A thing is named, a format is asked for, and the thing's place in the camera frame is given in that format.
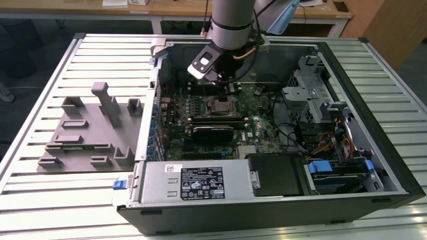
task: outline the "slotted aluminum plate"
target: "slotted aluminum plate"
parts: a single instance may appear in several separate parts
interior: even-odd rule
[[[397,209],[380,210],[352,223],[230,232],[142,236],[112,206],[112,183],[128,172],[42,174],[37,159],[62,115],[65,96],[96,103],[94,81],[106,82],[117,102],[152,101],[150,46],[188,35],[88,34],[74,39],[0,164],[0,234],[4,239],[425,239],[427,198]],[[419,184],[427,191],[427,114],[369,44],[357,39],[270,37],[326,42],[383,126]]]

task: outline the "motherboard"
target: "motherboard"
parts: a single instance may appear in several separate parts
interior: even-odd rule
[[[266,93],[240,84],[240,94],[218,101],[209,85],[161,91],[165,160],[244,159],[252,153],[281,152]]]

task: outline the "blue plastic clip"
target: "blue plastic clip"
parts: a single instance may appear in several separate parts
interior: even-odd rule
[[[310,174],[316,172],[332,172],[329,161],[326,160],[312,161],[308,164],[308,170]]]
[[[116,180],[113,181],[113,184],[112,184],[112,189],[113,190],[122,190],[122,189],[126,189],[126,180]]]
[[[364,164],[365,164],[366,170],[370,172],[373,170],[373,164],[370,160],[364,160]]]

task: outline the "power supply label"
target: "power supply label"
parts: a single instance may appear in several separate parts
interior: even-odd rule
[[[180,199],[224,199],[224,176],[221,167],[180,169]]]

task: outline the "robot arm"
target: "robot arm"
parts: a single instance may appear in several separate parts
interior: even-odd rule
[[[196,79],[205,78],[214,84],[234,77],[241,63],[233,56],[244,54],[248,48],[253,6],[254,0],[212,1],[212,42],[186,69]]]
[[[212,42],[202,48],[186,69],[196,79],[217,85],[220,99],[229,95],[226,85],[242,77],[241,75],[236,78],[236,71],[244,64],[242,59],[253,54],[249,69],[254,63],[261,44],[257,17],[253,21],[254,1],[212,1]],[[269,29],[274,26],[276,32],[277,28],[284,30],[298,2],[300,0],[290,0]],[[256,23],[256,34],[250,34],[253,22]]]

